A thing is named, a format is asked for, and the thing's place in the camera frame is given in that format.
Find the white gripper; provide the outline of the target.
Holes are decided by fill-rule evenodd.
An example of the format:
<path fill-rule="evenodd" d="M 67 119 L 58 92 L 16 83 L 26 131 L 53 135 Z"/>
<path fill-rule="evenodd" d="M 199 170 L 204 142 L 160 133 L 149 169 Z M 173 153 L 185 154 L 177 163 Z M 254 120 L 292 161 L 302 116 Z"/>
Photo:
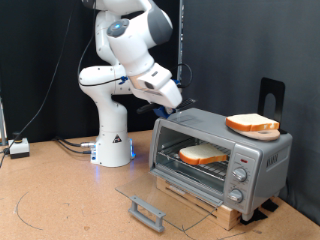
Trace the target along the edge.
<path fill-rule="evenodd" d="M 170 108 L 182 102 L 182 95 L 172 80 L 171 72 L 158 63 L 146 69 L 128 69 L 128 77 L 133 94 L 140 99 Z"/>

